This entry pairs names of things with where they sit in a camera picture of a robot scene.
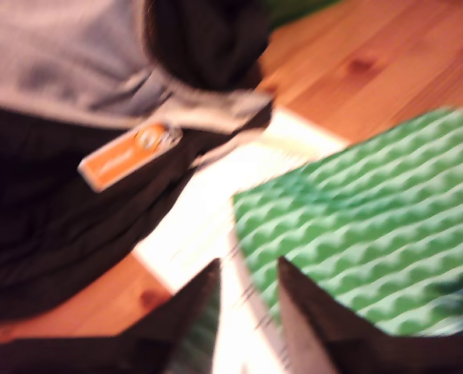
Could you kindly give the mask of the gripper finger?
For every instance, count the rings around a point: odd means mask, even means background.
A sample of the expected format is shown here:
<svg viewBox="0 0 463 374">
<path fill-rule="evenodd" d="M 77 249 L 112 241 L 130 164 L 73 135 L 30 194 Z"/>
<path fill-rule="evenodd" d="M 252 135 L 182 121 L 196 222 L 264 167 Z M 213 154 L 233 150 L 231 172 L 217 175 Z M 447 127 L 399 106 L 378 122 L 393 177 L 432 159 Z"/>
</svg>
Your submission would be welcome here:
<svg viewBox="0 0 463 374">
<path fill-rule="evenodd" d="M 211 373 L 221 311 L 221 261 L 126 329 L 122 373 Z"/>
<path fill-rule="evenodd" d="M 277 261 L 278 301 L 295 373 L 394 373 L 384 334 L 333 300 L 296 266 Z"/>
</svg>

